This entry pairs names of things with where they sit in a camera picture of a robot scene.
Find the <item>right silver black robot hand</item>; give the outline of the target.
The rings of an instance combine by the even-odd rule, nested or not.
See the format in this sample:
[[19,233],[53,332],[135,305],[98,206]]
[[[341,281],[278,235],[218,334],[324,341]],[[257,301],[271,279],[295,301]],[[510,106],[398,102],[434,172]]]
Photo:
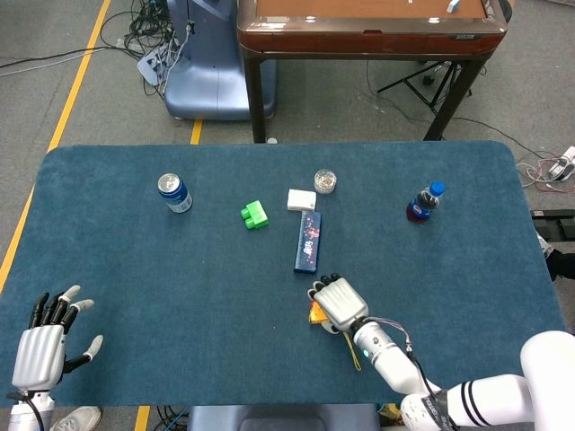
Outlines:
[[307,296],[312,302],[310,322],[320,324],[330,334],[349,332],[369,315],[366,301],[338,273],[315,280]]

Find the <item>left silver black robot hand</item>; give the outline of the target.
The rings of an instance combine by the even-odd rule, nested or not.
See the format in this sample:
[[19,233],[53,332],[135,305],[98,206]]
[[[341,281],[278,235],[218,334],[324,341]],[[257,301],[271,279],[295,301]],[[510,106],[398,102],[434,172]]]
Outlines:
[[93,307],[94,300],[77,301],[79,285],[50,295],[42,294],[34,304],[28,328],[22,333],[12,376],[20,392],[51,391],[65,374],[86,365],[100,352],[103,336],[97,335],[79,356],[66,357],[66,339],[77,316]]

